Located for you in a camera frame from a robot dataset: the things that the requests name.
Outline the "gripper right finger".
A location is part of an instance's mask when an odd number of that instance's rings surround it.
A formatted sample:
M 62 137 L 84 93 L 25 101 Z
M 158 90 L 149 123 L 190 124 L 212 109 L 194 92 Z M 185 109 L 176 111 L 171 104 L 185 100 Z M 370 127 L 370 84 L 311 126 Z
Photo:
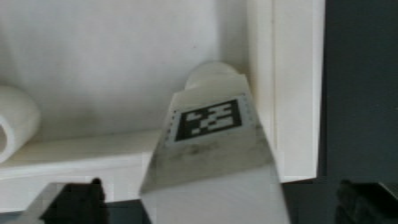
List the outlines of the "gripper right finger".
M 398 183 L 343 180 L 334 224 L 398 224 Z

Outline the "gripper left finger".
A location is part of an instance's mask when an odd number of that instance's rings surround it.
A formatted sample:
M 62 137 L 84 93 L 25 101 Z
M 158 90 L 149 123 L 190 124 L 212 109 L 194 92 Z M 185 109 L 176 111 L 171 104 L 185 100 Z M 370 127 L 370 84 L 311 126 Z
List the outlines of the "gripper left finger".
M 23 224 L 109 224 L 102 180 L 50 183 L 23 213 Z

